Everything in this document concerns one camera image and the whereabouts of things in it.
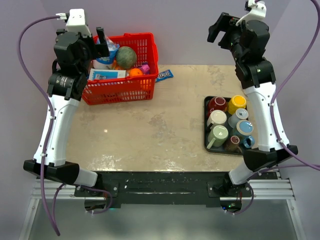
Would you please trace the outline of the dark red mug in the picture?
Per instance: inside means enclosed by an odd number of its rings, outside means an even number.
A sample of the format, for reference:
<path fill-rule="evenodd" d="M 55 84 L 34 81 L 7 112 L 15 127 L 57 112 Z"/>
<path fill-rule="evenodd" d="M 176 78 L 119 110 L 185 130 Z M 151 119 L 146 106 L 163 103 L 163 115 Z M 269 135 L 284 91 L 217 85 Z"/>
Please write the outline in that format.
<path fill-rule="evenodd" d="M 214 111 L 214 110 L 221 110 L 223 112 L 226 112 L 228 108 L 228 103 L 224 97 L 215 96 L 213 97 L 207 105 L 208 112 Z"/>

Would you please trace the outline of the cream white mug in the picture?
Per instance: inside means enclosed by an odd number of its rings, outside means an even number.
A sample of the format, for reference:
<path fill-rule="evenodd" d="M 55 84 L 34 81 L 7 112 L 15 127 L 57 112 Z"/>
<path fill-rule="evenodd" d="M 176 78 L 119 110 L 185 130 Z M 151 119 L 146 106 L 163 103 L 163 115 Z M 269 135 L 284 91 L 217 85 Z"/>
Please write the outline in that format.
<path fill-rule="evenodd" d="M 206 127 L 208 129 L 213 129 L 215 126 L 224 126 L 227 119 L 227 115 L 224 111 L 218 109 L 213 110 L 206 121 Z"/>

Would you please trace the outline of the green mug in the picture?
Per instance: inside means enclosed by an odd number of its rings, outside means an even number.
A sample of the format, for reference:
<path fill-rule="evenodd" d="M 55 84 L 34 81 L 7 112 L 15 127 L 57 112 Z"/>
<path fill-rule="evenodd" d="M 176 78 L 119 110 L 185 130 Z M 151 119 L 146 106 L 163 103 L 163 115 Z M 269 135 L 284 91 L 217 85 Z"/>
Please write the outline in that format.
<path fill-rule="evenodd" d="M 229 131 L 225 126 L 216 125 L 213 129 L 211 129 L 207 140 L 208 144 L 206 146 L 207 149 L 212 147 L 218 148 L 221 147 L 224 142 L 227 140 L 229 136 Z"/>

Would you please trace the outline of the brown maroon mug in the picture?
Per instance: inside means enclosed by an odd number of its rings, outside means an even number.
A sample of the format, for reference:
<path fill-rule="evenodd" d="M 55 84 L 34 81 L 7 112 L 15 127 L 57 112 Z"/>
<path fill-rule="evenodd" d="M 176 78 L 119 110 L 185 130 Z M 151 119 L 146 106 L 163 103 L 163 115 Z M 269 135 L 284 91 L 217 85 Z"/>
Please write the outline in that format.
<path fill-rule="evenodd" d="M 223 149 L 229 153 L 242 153 L 240 148 L 240 138 L 236 135 L 232 135 L 228 140 L 223 144 Z"/>

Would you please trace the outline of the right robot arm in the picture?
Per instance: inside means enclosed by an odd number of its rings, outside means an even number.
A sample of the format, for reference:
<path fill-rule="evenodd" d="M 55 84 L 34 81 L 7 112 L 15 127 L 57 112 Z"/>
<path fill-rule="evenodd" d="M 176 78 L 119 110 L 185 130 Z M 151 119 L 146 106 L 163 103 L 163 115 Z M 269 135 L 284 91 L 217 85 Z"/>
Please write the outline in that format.
<path fill-rule="evenodd" d="M 223 192 L 235 196 L 242 184 L 261 169 L 271 168 L 298 153 L 290 144 L 283 129 L 278 104 L 272 98 L 276 92 L 273 65 L 264 57 L 270 39 L 269 27 L 261 20 L 241 20 L 226 12 L 221 13 L 209 27 L 207 41 L 213 43 L 224 33 L 218 45 L 229 50 L 235 61 L 235 73 L 253 107 L 258 132 L 256 148 L 246 150 L 243 163 L 228 173 Z"/>

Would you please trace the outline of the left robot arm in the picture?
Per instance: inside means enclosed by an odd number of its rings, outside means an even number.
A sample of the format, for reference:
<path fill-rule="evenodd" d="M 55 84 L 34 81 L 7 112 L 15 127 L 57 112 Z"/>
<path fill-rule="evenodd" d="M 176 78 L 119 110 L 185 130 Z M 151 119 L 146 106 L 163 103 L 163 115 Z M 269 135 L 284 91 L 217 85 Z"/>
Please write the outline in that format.
<path fill-rule="evenodd" d="M 39 178 L 86 186 L 92 196 L 99 196 L 104 184 L 96 172 L 67 161 L 66 147 L 73 116 L 88 82 L 90 63 L 110 54 L 104 29 L 97 27 L 96 32 L 99 43 L 91 35 L 65 29 L 57 31 L 53 48 L 56 59 L 44 94 L 48 98 L 48 110 L 41 140 L 33 159 L 23 164 L 25 171 Z"/>

